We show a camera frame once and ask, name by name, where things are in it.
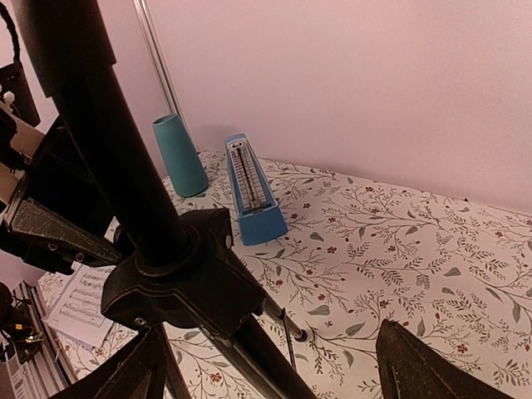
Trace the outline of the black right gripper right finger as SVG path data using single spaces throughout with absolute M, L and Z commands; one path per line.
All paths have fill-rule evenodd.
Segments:
M 376 353 L 384 398 L 508 397 L 452 365 L 395 321 L 382 321 Z

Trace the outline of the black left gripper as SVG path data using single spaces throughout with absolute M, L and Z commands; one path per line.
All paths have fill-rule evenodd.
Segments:
M 104 235 L 104 199 L 60 116 L 37 147 L 39 163 L 24 193 L 7 206 L 1 250 L 50 273 L 72 274 L 74 262 L 118 264 L 121 253 Z

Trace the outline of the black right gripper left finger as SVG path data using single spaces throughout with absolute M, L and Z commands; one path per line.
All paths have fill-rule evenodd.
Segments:
M 181 373 L 161 326 L 139 332 L 122 349 L 55 398 L 181 397 Z

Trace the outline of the black music stand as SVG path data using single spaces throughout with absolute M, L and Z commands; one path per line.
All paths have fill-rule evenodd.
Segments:
M 228 210 L 175 210 L 116 79 L 98 4 L 12 7 L 44 94 L 135 247 L 107 278 L 102 313 L 132 329 L 199 328 L 263 396 L 312 397 L 257 322 L 271 301 L 231 249 Z

